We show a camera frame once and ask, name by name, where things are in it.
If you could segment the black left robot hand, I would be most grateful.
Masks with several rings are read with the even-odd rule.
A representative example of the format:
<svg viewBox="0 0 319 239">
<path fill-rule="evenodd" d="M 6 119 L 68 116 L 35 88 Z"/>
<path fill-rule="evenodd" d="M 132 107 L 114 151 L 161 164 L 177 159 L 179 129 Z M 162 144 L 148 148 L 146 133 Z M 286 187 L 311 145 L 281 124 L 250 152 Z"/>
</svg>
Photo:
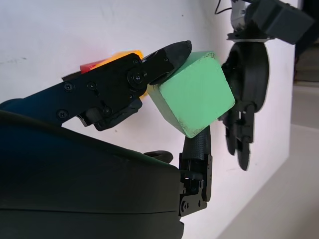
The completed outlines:
<svg viewBox="0 0 319 239">
<path fill-rule="evenodd" d="M 254 141 L 255 114 L 263 107 L 268 87 L 269 58 L 265 44 L 235 43 L 222 70 L 235 104 L 219 120 L 225 125 L 228 152 L 237 155 L 240 168 L 246 171 L 250 144 Z"/>
</svg>

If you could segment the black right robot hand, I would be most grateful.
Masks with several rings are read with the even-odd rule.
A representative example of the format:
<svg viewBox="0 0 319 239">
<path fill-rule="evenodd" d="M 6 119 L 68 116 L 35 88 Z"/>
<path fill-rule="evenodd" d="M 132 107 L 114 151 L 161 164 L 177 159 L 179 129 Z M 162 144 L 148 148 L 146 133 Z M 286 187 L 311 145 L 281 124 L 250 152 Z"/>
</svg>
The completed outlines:
<svg viewBox="0 0 319 239">
<path fill-rule="evenodd" d="M 181 217 L 211 197 L 210 129 L 167 151 L 139 153 L 63 128 L 78 117 L 110 129 L 136 113 L 148 85 L 187 60 L 190 41 L 144 59 L 130 53 L 0 106 L 3 239 L 179 239 Z"/>
</svg>

